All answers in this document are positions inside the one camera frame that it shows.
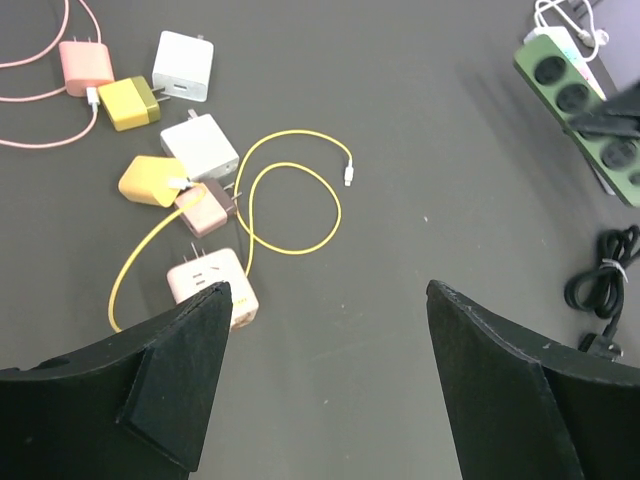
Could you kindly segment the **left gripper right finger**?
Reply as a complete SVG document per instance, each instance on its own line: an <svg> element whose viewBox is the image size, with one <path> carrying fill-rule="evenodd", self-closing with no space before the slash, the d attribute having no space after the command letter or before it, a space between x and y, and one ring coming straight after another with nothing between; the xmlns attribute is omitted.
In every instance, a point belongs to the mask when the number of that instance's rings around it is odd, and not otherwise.
<svg viewBox="0 0 640 480"><path fill-rule="evenodd" d="M555 342L442 281L426 295L463 478L638 478L637 368Z"/></svg>

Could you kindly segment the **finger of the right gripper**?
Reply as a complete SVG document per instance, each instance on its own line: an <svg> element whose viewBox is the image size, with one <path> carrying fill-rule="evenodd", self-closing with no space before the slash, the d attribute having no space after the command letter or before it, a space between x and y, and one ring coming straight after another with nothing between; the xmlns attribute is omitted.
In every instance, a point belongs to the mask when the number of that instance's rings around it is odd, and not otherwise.
<svg viewBox="0 0 640 480"><path fill-rule="evenodd" d="M585 139L639 139L639 81L568 121L568 130Z"/></svg>

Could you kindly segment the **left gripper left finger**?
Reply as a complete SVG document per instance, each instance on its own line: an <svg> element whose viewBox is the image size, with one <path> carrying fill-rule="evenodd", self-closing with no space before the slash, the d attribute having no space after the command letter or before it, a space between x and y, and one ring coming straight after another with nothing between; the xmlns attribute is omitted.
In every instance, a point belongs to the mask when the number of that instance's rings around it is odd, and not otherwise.
<svg viewBox="0 0 640 480"><path fill-rule="evenodd" d="M5 479L186 479L200 465L229 337L212 284L82 349L1 373Z"/></svg>

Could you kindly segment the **green power strip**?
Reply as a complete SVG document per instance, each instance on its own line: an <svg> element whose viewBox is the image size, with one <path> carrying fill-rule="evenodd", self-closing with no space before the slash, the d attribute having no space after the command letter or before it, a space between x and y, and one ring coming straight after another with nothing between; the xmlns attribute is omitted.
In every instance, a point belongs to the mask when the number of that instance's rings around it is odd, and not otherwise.
<svg viewBox="0 0 640 480"><path fill-rule="evenodd" d="M639 206L639 85L604 100L547 35L514 55L516 70L602 181Z"/></svg>

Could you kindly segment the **white power strip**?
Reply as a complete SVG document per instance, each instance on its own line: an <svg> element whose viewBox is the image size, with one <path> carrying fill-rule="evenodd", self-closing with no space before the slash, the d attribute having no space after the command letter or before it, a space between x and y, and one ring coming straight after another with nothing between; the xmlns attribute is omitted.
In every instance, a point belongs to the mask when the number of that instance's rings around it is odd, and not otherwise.
<svg viewBox="0 0 640 480"><path fill-rule="evenodd" d="M525 42L514 54L514 66L608 188L633 203L636 193L630 175L637 160L635 141L609 136L585 139L568 130L570 119L603 101L588 79L590 69L564 42L548 34Z"/></svg>

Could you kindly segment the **pink giraffe cube charger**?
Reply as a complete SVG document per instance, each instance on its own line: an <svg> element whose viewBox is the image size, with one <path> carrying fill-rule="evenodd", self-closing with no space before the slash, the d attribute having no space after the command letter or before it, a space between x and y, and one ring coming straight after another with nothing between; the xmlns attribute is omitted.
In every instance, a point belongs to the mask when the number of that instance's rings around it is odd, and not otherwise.
<svg viewBox="0 0 640 480"><path fill-rule="evenodd" d="M250 324L259 309L259 301L244 268L231 248L201 254L194 259L171 268L166 275L177 304L189 299L204 288L227 282L231 288L233 309L232 330Z"/></svg>

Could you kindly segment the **brown pink small charger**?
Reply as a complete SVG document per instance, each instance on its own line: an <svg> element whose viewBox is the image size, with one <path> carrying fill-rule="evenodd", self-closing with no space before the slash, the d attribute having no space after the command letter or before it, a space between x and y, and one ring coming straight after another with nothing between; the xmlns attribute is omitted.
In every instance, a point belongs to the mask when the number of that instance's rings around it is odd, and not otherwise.
<svg viewBox="0 0 640 480"><path fill-rule="evenodd" d="M237 212L234 183L221 185L216 179L203 181L204 196L181 218L196 238L202 238L224 226Z"/></svg>

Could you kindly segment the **orange small charger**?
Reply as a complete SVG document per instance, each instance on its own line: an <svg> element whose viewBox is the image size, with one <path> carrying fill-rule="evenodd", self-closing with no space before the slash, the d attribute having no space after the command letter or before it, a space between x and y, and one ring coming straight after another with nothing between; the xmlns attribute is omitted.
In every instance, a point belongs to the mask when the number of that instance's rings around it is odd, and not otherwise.
<svg viewBox="0 0 640 480"><path fill-rule="evenodd" d="M164 208L193 186L178 159L146 155L136 156L118 182L118 190L127 200Z"/></svg>

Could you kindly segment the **white square charger plug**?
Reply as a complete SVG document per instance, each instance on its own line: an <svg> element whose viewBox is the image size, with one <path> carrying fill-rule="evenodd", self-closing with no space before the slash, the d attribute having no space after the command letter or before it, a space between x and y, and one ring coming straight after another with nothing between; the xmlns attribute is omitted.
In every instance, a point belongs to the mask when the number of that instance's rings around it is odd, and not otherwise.
<svg viewBox="0 0 640 480"><path fill-rule="evenodd" d="M239 154L211 114L199 115L189 109L184 122L160 132L160 143L194 182L221 179L238 168Z"/></svg>

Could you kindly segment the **yellow charger plug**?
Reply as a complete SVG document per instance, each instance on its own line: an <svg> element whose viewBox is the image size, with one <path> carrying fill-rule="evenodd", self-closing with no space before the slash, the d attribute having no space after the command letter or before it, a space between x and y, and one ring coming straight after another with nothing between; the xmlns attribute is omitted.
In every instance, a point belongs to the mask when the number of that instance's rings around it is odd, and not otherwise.
<svg viewBox="0 0 640 480"><path fill-rule="evenodd" d="M169 99L163 87L150 86L143 76L102 85L97 92L117 132L158 122L161 119L160 102Z"/></svg>

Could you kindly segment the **pink charger plug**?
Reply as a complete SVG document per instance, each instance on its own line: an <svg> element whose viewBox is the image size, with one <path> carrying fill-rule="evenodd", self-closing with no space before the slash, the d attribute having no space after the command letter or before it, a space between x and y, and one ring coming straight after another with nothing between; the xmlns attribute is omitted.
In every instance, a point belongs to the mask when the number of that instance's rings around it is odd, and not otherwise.
<svg viewBox="0 0 640 480"><path fill-rule="evenodd" d="M68 95L83 97L88 88L115 81L108 47L99 42L62 41L58 45Z"/></svg>

